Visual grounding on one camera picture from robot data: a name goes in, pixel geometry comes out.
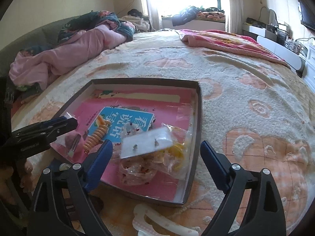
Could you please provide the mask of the left human hand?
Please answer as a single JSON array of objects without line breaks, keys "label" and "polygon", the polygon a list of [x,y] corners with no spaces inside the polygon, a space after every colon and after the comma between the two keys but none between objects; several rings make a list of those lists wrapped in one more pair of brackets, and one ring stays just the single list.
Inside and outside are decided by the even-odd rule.
[{"label": "left human hand", "polygon": [[1,167],[1,201],[29,211],[34,191],[33,166],[27,159],[12,167]]}]

